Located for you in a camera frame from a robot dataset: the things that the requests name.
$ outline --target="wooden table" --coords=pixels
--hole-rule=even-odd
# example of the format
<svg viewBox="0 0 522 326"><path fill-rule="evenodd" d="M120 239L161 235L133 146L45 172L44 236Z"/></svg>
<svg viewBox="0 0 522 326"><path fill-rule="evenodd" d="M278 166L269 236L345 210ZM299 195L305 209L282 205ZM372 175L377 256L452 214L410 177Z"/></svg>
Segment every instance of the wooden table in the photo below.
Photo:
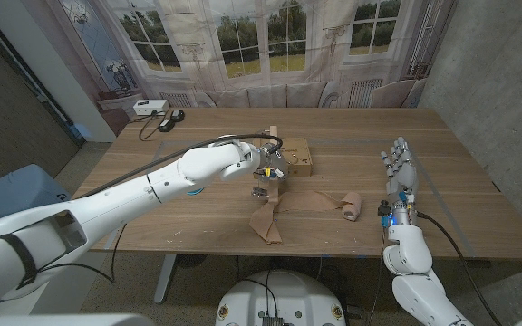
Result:
<svg viewBox="0 0 522 326"><path fill-rule="evenodd" d="M253 176L220 182L197 196L179 197L126 227L119 250L175 254L378 257L380 201L386 198L382 150L403 136L411 145L420 190L417 208L438 220L467 257L522 261L522 218L433 110L405 109L184 109L172 132L140 142L142 123L116 139L76 196L197 141L254 133L270 125L283 138L307 138L311 177L289 178L281 191L320 190L342 198L362 195L356 222L340 211L275 214L283 244L266 244L248 225L265 201L251 197ZM456 257L445 236L421 220L435 258ZM95 250L110 247L113 236Z"/></svg>

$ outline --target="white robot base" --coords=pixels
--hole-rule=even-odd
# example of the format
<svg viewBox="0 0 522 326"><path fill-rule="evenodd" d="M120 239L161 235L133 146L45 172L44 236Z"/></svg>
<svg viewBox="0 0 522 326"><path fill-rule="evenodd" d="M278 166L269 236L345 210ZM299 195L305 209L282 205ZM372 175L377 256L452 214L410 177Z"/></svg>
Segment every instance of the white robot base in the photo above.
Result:
<svg viewBox="0 0 522 326"><path fill-rule="evenodd" d="M267 282L277 302L277 318L273 297L266 293L265 286L243 280L221 300L215 325L345 326L342 305L323 284L286 270L271 271L267 280L267 273L256 273L247 279ZM267 316L267 305L271 317Z"/></svg>

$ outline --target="robotic arm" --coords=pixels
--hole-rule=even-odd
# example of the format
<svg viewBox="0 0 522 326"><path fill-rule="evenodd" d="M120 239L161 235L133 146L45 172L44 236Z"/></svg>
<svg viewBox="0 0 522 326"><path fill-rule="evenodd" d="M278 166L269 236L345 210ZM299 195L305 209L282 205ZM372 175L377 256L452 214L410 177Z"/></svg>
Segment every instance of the robotic arm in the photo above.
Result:
<svg viewBox="0 0 522 326"><path fill-rule="evenodd" d="M24 296L48 282L112 230L174 197L267 167L277 149L219 139L148 175L92 196L0 218L0 299Z"/></svg>
<svg viewBox="0 0 522 326"><path fill-rule="evenodd" d="M417 227L415 197L418 191L416 168L408 143L399 137L391 148L391 158L382 152L389 201L382 201L378 214L396 244L383 251L386 267L395 275L392 291L404 310L424 325L471 326L472 323L450 302L444 286L432 271L432 256Z"/></svg>

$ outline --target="window frame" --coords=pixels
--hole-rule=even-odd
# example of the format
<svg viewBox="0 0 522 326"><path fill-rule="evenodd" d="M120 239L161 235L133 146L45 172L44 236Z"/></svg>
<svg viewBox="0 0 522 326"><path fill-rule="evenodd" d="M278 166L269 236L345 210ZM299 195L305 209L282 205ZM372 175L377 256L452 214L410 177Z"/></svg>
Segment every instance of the window frame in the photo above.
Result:
<svg viewBox="0 0 522 326"><path fill-rule="evenodd" d="M303 0L300 0L299 4L298 5L287 5L285 7L277 7L277 8L266 8L266 14L264 15L264 19L265 19L265 24L266 24L266 29L267 29L267 32L266 32L266 46L267 46L267 60L268 60L268 63L269 63L269 72L270 73L288 73L288 74L293 74L293 75L298 75L298 74L301 74L303 72L306 72L307 71L307 68L308 68L308 60L307 60L307 54L308 54L308 50L309 50L309 47L308 47L308 34L311 34L311 29L308 28L308 26L311 26L311 23L310 23L310 15L309 13L306 13L305 14L305 38L303 40L292 40L290 41L289 40L289 22L287 22L287 32L286 32L286 35L285 35L285 41L282 41L282 42L277 42L277 43L271 43L269 44L269 26L268 26L268 19L269 19L269 15L270 13L274 12L274 11L278 11L280 9L287 9L287 11L289 11L289 8L293 8L293 7L296 7L296 6L304 6L304 5L309 5L308 3L306 3L305 1ZM305 42L305 63L304 63L304 69L302 71L290 71L289 70L289 44L290 43L301 43L301 42ZM286 47L286 51L287 51L287 71L285 72L271 72L271 56L270 56L270 53L271 51L269 50L269 47L271 45L279 45L279 44L285 44L285 47Z"/></svg>
<svg viewBox="0 0 522 326"><path fill-rule="evenodd" d="M261 65L261 72L248 74L241 77L228 78L227 67L225 65L225 59L223 57L223 53L231 52L231 51L239 51L245 50L247 48L239 48L235 50L227 50L222 51L220 47L220 41L218 40L217 26L215 25L215 21L213 19L213 15L211 14L211 7L209 1L203 1L203 10L205 13L205 17L207 19L207 24L211 27L210 37L212 39L212 50L215 55L220 75L223 78L223 82L232 85L239 85L239 87L248 87L248 86L260 86L259 80L263 80L263 84L273 83L272 81L280 81L280 82L296 82L299 77L305 76L308 73L308 68L310 65L310 49L312 39L312 26L313 26L313 10L314 10L314 1L313 0L298 0L299 5L306 6L307 8L307 19L305 21L305 39L304 40L293 40L293 41L283 41L283 43L296 43L296 42L305 42L305 63L304 69L302 71L287 71L287 72L271 72L270 67L270 58L269 58L269 40L268 40L268 19L269 13L278 8L268 8L266 2L264 0L255 0L255 16L253 17L256 20L256 29L257 29L257 46L259 48L259 62Z"/></svg>
<svg viewBox="0 0 522 326"><path fill-rule="evenodd" d="M174 39L172 37L170 37L170 32L169 32L169 28L167 26L166 20L162 18L165 13L163 12L162 5L160 4L160 2L158 0L154 0L154 6L153 7L149 7L149 6L131 7L130 3L128 1L127 1L127 4L129 4L129 5L127 7L112 6L112 5L110 5L108 3L109 0L104 0L104 1L106 1L105 8L108 11L108 14L109 14L109 17L110 17L110 19L112 21L112 24L116 26L116 31L115 32L117 32L117 34L118 34L117 37L120 37L121 40L123 41L121 43L121 47L128 52L127 54L130 55L130 56L127 55L126 59L129 60L130 65L134 65L135 66L135 68L140 72L142 77L144 77L144 78L147 78L147 77L164 77L164 78L167 78L167 79L183 79L183 80L188 78L187 74L186 74L186 67L184 66L183 62L181 60L179 60L179 58L182 58L182 56L179 55L181 50L178 48L178 46L174 42ZM159 18L160 18L160 21L162 23L162 27L164 29L164 33L169 38L169 41L167 43L152 42L150 40L150 38L146 34L144 26L142 25L142 23L140 21L140 18L136 15L135 11L137 11L137 10L138 11L155 10L159 14ZM134 17L139 21L140 29L142 30L142 33L143 33L143 35L144 35L144 37L146 38L147 41L133 41L131 39L131 37L128 35L128 32L126 32L126 30L124 29L124 26L121 24L120 18L118 17L118 13L124 13L124 12L125 13L131 13L132 11L134 11ZM142 55L140 54L140 51L136 47L136 44L147 44L147 45L149 45L150 49L159 58L160 67L163 70L158 71L158 70L151 69L149 67L149 65L148 65L147 60L144 59L144 57L142 57ZM171 46L172 47L172 51L174 52L175 56L177 57L177 60L179 60L181 72L166 71L165 68L164 68L163 62L162 62L162 60L159 57L159 54L156 52L156 49L154 49L154 45L157 45L157 46L158 45Z"/></svg>
<svg viewBox="0 0 522 326"><path fill-rule="evenodd" d="M354 20L356 11L358 10L358 7L360 6L359 4L356 5L355 9L353 10L353 19L347 27L346 40L347 40L348 46L345 49L344 60L343 60L344 63L346 63L346 62L388 61L394 57L394 54L396 53L396 50L397 50L396 31L401 31L405 25L404 16L406 15L406 12L408 11L407 8L410 6L410 0L401 0L400 9L398 11L398 14L395 17L378 18L381 2L383 2L383 1L384 0L377 0L376 15L374 16L374 18L362 19L359 21ZM372 53L373 41L374 41L374 38L376 35L376 27L378 26L378 23L384 23L384 22L396 22L394 25L394 30L392 31L392 37L390 40L390 44L388 45L388 50L385 52L382 52L382 53ZM372 37L370 38L370 48L368 50L368 54L351 55L350 51L352 48L353 27L356 24L368 24L368 23L373 23Z"/></svg>

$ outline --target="table leg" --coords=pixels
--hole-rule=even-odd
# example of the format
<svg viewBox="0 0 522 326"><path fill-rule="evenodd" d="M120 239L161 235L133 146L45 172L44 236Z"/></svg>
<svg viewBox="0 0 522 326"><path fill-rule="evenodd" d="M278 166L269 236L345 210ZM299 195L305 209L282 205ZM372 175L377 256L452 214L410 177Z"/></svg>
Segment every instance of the table leg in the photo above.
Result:
<svg viewBox="0 0 522 326"><path fill-rule="evenodd" d="M156 285L156 292L154 293L154 302L158 304L164 302L176 258L176 254L166 254L164 256L164 262L162 263L162 269L160 270L159 282Z"/></svg>

